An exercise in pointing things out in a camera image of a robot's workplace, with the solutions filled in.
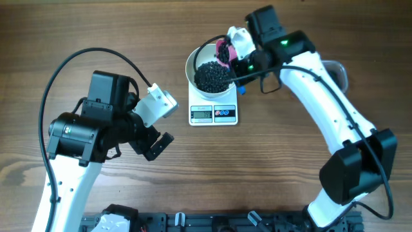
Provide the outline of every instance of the kitchen scale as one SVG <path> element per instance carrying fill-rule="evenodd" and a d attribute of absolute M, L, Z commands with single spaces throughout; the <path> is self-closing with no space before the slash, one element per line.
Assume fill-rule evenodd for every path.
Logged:
<path fill-rule="evenodd" d="M 207 93 L 197 89 L 194 83 L 194 54 L 186 62 L 186 77 L 189 82 L 189 124 L 191 126 L 228 126 L 238 123 L 238 97 L 232 82 L 221 93 Z M 197 66 L 216 61 L 216 44 L 206 45 L 197 57 Z"/>
<path fill-rule="evenodd" d="M 229 126 L 238 123 L 236 88 L 225 95 L 208 99 L 189 84 L 189 124 L 191 126 Z"/>

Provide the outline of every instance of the wood grain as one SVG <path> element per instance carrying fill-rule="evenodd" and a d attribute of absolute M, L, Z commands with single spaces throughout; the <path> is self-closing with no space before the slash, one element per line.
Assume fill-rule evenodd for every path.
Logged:
<path fill-rule="evenodd" d="M 239 97 L 239 124 L 193 128 L 187 122 L 184 66 L 188 55 L 251 11 L 273 4 L 288 32 L 302 29 L 323 59 L 345 65 L 348 98 L 399 145 L 391 176 L 395 217 L 365 213 L 366 231 L 412 226 L 412 15 L 410 1 L 155 1 L 0 6 L 0 231 L 29 231 L 45 170 L 37 137 L 44 87 L 69 54 L 114 49 L 169 90 L 180 109 L 156 123 L 175 141 L 154 162 L 131 148 L 104 164 L 87 213 L 111 203 L 140 211 L 300 210 L 318 194 L 319 168 L 330 154 L 317 126 L 287 90 L 262 95 L 258 84 Z M 101 52 L 71 61 L 51 89 L 45 128 L 86 96 L 94 70 L 136 78 L 120 59 Z M 384 212 L 382 188 L 364 199 Z"/>

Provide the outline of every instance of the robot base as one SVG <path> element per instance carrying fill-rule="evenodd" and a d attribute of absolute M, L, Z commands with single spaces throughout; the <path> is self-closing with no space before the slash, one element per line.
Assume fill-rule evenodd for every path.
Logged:
<path fill-rule="evenodd" d="M 130 220 L 129 229 L 125 232 L 261 232 L 248 219 L 248 213 L 240 214 L 166 214 L 138 213 L 137 209 L 110 205 L 102 213 L 82 217 L 79 232 L 99 231 L 104 215 L 115 214 Z M 284 211 L 259 214 L 268 229 L 273 232 L 300 232 L 303 228 L 295 226 L 303 224 L 302 211 Z M 329 232 L 363 232 L 363 220 L 360 212 L 351 211 Z"/>

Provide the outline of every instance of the black cable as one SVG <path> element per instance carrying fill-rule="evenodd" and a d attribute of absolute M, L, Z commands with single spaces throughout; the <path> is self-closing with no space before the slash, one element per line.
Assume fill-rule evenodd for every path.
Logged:
<path fill-rule="evenodd" d="M 281 80 L 280 80 L 280 79 L 277 79 L 277 81 L 278 81 L 278 83 L 279 83 L 279 86 L 278 86 L 276 89 L 274 89 L 274 90 L 270 90 L 269 92 L 265 92 L 265 90 L 263 89 L 263 80 L 264 80 L 264 78 L 265 78 L 265 77 L 260 77 L 260 92 L 261 92 L 261 93 L 264 93 L 264 94 L 273 93 L 273 92 L 276 92 L 276 91 L 280 90 L 280 89 L 282 88 L 282 86 L 283 86 Z"/>
<path fill-rule="evenodd" d="M 53 81 L 56 79 L 57 74 L 59 74 L 59 72 L 63 69 L 64 65 L 66 65 L 70 60 L 72 60 L 74 57 L 76 57 L 80 54 L 83 54 L 83 53 L 86 53 L 86 52 L 94 52 L 94 51 L 107 52 L 107 53 L 111 53 L 113 55 L 117 55 L 118 57 L 122 58 L 123 60 L 125 60 L 125 62 L 130 64 L 136 70 L 136 72 L 139 74 L 139 76 L 143 79 L 143 81 L 149 87 L 152 86 L 150 84 L 150 82 L 147 81 L 147 79 L 144 77 L 142 72 L 137 68 L 137 66 L 135 64 L 133 64 L 127 57 L 125 57 L 124 55 L 122 55 L 122 54 L 120 54 L 116 51 L 113 51 L 113 50 L 110 50 L 110 49 L 107 49 L 107 48 L 86 48 L 86 49 L 77 51 L 77 52 L 71 54 L 69 57 L 67 57 L 60 64 L 60 66 L 54 71 L 53 75 L 50 77 L 50 80 L 49 80 L 49 82 L 46 86 L 46 89 L 44 90 L 43 97 L 41 99 L 40 110 L 39 110 L 39 143 L 40 143 L 40 150 L 41 150 L 41 155 L 43 157 L 44 166 L 46 167 L 46 172 L 47 172 L 47 175 L 49 177 L 50 187 L 51 187 L 50 212 L 49 212 L 49 218 L 48 218 L 48 221 L 47 221 L 46 232 L 49 232 L 50 229 L 52 228 L 54 214 L 55 214 L 55 208 L 56 208 L 56 202 L 57 202 L 57 198 L 58 198 L 57 188 L 56 188 L 56 185 L 57 185 L 56 184 L 56 179 L 55 179 L 55 176 L 54 176 L 52 166 L 50 165 L 50 161 L 49 161 L 49 159 L 47 157 L 47 154 L 46 154 L 46 147 L 44 146 L 44 138 L 43 138 L 43 116 L 44 116 L 44 106 L 46 105 L 46 98 L 47 98 L 47 95 L 50 91 L 50 88 L 52 87 Z"/>
<path fill-rule="evenodd" d="M 200 52 L 206 45 L 210 44 L 211 42 L 213 42 L 213 41 L 215 41 L 215 40 L 217 40 L 217 39 L 222 39 L 222 38 L 226 38 L 226 35 L 218 35 L 218 36 L 215 36 L 215 37 L 213 37 L 212 39 L 209 39 L 208 41 L 206 41 L 204 44 L 202 44 L 202 45 L 199 47 L 199 49 L 198 49 L 198 50 L 196 51 L 196 53 L 194 54 L 194 59 L 193 59 L 193 68 L 194 68 L 194 71 L 195 71 L 195 72 L 198 71 L 197 68 L 196 68 L 196 60 L 198 59 L 199 52 Z"/>
<path fill-rule="evenodd" d="M 365 209 L 367 209 L 370 213 L 374 214 L 376 217 L 382 219 L 382 220 L 389 220 L 392 218 L 393 216 L 393 212 L 394 212 L 394 206 L 393 206 L 393 197 L 392 197 L 392 192 L 391 192 L 391 188 L 389 186 L 389 182 L 388 182 L 388 178 L 386 176 L 386 173 L 384 171 L 384 168 L 382 167 L 382 164 L 379 161 L 379 158 L 377 157 L 377 155 L 375 154 L 373 148 L 370 146 L 369 142 L 367 141 L 366 137 L 363 135 L 363 133 L 361 132 L 361 130 L 359 129 L 358 124 L 353 120 L 351 114 L 349 113 L 349 111 L 346 109 L 345 105 L 343 104 L 343 102 L 340 100 L 340 98 L 337 96 L 337 94 L 332 90 L 332 88 L 324 81 L 324 79 L 320 76 L 318 76 L 316 73 L 307 70 L 306 68 L 302 68 L 299 66 L 291 66 L 291 65 L 284 65 L 284 66 L 280 66 L 280 67 L 276 67 L 276 68 L 269 68 L 267 70 L 263 70 L 260 72 L 256 72 L 256 73 L 252 73 L 249 75 L 245 75 L 242 77 L 237 77 L 234 79 L 229 79 L 226 80 L 228 82 L 232 82 L 232 81 L 238 81 L 238 80 L 242 80 L 242 79 L 246 79 L 249 77 L 254 77 L 256 75 L 261 75 L 263 73 L 267 73 L 267 72 L 276 72 L 276 71 L 280 71 L 280 70 L 284 70 L 284 69 L 289 69 L 289 70 L 298 70 L 304 73 L 307 73 L 309 75 L 311 75 L 312 77 L 314 77 L 315 81 L 319 81 L 333 96 L 333 98 L 336 100 L 336 102 L 338 103 L 338 105 L 341 107 L 343 113 L 345 114 L 346 118 L 349 120 L 349 122 L 352 124 L 353 128 L 355 129 L 355 131 L 357 132 L 357 134 L 359 135 L 360 139 L 363 141 L 363 143 L 365 143 L 370 155 L 373 157 L 373 161 L 376 164 L 376 166 L 379 169 L 379 173 L 380 176 L 382 177 L 382 181 L 385 187 L 385 191 L 386 191 L 386 196 L 388 199 L 388 215 L 384 216 L 381 215 L 380 213 L 376 212 L 374 209 L 370 208 L 369 206 L 365 205 L 362 202 L 352 202 L 351 205 L 344 211 L 341 213 L 341 215 L 335 219 L 335 221 L 333 221 L 331 223 L 331 225 L 335 224 L 336 222 L 338 222 L 345 214 L 347 214 L 347 212 L 349 212 L 349 210 L 352 207 L 355 206 L 362 206 Z"/>
<path fill-rule="evenodd" d="M 87 97 L 82 97 L 81 99 L 79 99 L 79 101 L 76 104 L 75 109 L 71 112 L 71 113 L 76 113 L 76 111 L 79 109 L 80 105 L 83 103 L 84 100 L 87 100 Z"/>
<path fill-rule="evenodd" d="M 135 97 L 134 101 L 126 107 L 126 112 L 129 112 L 129 111 L 133 110 L 136 107 L 137 102 L 139 101 L 139 87 L 137 86 L 137 82 L 133 78 L 129 78 L 129 81 L 130 81 L 131 85 L 133 85 L 133 87 L 136 90 L 136 97 Z"/>

